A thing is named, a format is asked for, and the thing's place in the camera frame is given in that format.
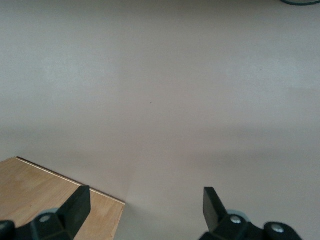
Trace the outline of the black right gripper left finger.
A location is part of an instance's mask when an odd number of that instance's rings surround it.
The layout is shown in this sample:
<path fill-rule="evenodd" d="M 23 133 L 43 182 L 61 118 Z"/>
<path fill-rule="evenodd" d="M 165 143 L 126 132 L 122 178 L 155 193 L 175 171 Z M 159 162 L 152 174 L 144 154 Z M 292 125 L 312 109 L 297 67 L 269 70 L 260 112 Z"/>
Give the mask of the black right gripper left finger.
<path fill-rule="evenodd" d="M 0 238 L 2 240 L 73 240 L 90 212 L 90 187 L 82 185 L 60 208 L 45 210 L 21 227 L 16 227 L 11 220 L 2 220 Z"/>

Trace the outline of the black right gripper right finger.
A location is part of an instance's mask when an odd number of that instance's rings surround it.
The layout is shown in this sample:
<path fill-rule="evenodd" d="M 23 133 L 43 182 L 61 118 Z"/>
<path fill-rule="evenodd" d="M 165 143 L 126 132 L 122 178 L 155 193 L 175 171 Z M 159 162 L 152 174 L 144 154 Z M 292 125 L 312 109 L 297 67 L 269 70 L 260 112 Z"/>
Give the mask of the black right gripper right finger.
<path fill-rule="evenodd" d="M 227 211 L 213 187 L 203 190 L 203 215 L 208 232 L 202 240 L 300 240 L 289 225 L 267 222 L 263 228 L 251 223 L 239 211 Z"/>

